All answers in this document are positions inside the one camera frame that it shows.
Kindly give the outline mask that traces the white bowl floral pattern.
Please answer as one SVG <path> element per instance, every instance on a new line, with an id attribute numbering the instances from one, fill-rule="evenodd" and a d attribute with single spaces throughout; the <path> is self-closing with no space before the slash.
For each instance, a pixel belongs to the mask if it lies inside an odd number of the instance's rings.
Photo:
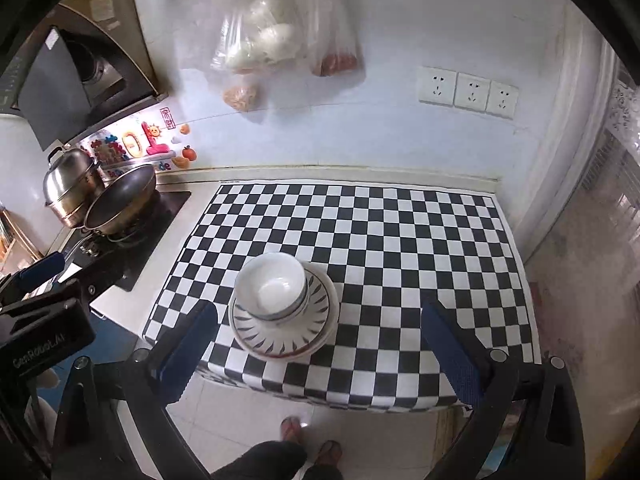
<path id="1" fill-rule="evenodd" d="M 234 284 L 235 302 L 264 321 L 277 321 L 298 310 L 307 297 L 303 265 L 293 256 L 272 252 L 244 264 Z"/>

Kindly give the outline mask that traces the stainless steel pot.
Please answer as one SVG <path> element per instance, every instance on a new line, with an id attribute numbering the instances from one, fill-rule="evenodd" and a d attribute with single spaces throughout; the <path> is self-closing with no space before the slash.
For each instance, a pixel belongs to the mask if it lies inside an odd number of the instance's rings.
<path id="1" fill-rule="evenodd" d="M 90 206 L 105 190 L 98 163 L 80 148 L 57 146 L 48 164 L 42 185 L 46 206 L 66 228 L 81 228 Z"/>

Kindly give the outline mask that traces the person legs with sandals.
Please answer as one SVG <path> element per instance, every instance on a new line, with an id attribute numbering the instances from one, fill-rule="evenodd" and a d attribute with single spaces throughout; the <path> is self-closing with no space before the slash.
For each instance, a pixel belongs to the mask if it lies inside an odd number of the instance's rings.
<path id="1" fill-rule="evenodd" d="M 300 419 L 290 416 L 280 425 L 280 440 L 254 445 L 232 463 L 214 471 L 213 480 L 292 480 L 307 463 L 303 446 L 304 428 Z M 343 480 L 338 468 L 343 456 L 341 445 L 327 440 L 321 445 L 314 463 L 305 471 L 304 479 Z"/>

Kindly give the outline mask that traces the black white checkered mat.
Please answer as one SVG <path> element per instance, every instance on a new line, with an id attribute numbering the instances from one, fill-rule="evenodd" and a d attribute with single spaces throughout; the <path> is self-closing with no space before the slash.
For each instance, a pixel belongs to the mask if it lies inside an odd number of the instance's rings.
<path id="1" fill-rule="evenodd" d="M 244 263 L 286 252 L 318 266 L 341 304 L 328 342 L 292 363 L 264 362 L 234 339 L 228 304 Z M 168 273 L 144 326 L 155 342 L 200 300 L 219 325 L 198 369 L 222 384 L 332 408 L 424 411 L 456 397 L 420 335 L 438 301 L 488 348 L 536 362 L 532 296 L 494 196 L 347 183 L 218 188 Z"/>

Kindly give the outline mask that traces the range hood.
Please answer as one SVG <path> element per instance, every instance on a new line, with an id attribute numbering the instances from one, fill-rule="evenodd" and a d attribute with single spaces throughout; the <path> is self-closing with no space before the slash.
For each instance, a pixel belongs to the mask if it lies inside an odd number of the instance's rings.
<path id="1" fill-rule="evenodd" d="M 134 0 L 62 0 L 1 76 L 1 113 L 24 118 L 43 151 L 165 98 Z"/>

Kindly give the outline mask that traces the plastic bag with buns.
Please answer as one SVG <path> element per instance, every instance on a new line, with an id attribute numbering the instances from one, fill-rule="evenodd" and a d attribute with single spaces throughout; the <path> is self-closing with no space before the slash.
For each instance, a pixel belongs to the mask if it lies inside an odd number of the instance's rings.
<path id="1" fill-rule="evenodd" d="M 190 0 L 179 60 L 237 113 L 256 110 L 278 73 L 330 78 L 362 69 L 346 0 Z"/>

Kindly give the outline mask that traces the colourful wall stickers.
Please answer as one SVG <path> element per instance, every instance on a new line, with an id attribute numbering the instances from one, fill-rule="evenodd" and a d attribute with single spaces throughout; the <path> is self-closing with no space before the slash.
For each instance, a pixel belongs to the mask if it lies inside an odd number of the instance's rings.
<path id="1" fill-rule="evenodd" d="M 106 180 L 114 180 L 137 166 L 154 171 L 191 169 L 198 160 L 191 127 L 177 122 L 168 106 L 152 108 L 114 122 L 77 143 L 98 164 Z"/>

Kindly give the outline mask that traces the white triple wall socket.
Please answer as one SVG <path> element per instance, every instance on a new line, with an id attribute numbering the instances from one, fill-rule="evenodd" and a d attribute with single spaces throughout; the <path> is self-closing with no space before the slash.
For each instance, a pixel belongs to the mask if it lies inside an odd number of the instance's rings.
<path id="1" fill-rule="evenodd" d="M 513 119 L 520 90 L 479 76 L 421 66 L 418 68 L 416 95 L 422 103 Z"/>

